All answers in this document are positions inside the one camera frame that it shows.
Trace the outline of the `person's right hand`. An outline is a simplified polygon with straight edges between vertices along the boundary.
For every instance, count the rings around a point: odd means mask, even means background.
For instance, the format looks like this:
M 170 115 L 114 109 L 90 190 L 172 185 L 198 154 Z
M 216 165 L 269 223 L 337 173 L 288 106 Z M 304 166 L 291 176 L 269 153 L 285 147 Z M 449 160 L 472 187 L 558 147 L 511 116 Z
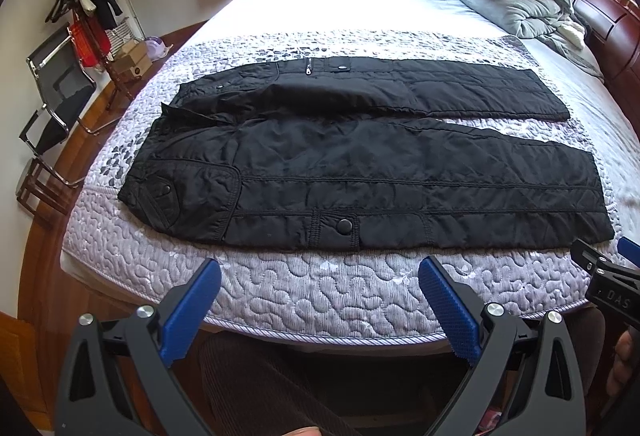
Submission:
M 616 397 L 631 378 L 634 365 L 634 338 L 631 330 L 626 330 L 615 345 L 615 356 L 612 369 L 606 380 L 606 392 L 610 397 Z

